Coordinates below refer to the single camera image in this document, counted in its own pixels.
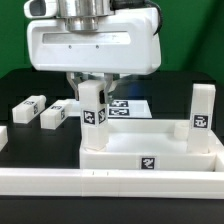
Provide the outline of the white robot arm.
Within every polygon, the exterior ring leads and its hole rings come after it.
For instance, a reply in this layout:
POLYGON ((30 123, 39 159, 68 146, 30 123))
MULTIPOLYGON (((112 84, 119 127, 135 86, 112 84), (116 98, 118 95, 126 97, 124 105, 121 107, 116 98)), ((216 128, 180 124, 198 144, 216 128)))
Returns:
POLYGON ((161 8, 151 0, 28 0, 27 43, 37 70, 60 71, 74 90, 101 76, 148 75, 161 65, 161 8))

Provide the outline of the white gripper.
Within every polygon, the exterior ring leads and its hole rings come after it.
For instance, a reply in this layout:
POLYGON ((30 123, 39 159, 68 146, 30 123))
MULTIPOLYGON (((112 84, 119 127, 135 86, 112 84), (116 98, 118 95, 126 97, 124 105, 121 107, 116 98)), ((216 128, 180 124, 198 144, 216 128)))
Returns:
POLYGON ((110 104, 117 82, 108 73, 147 75, 160 66, 157 27, 154 8, 117 10, 88 32, 69 32, 62 19, 34 20, 27 28, 30 61, 37 70, 67 72, 76 100, 81 78, 75 72, 105 73, 100 103, 110 104))

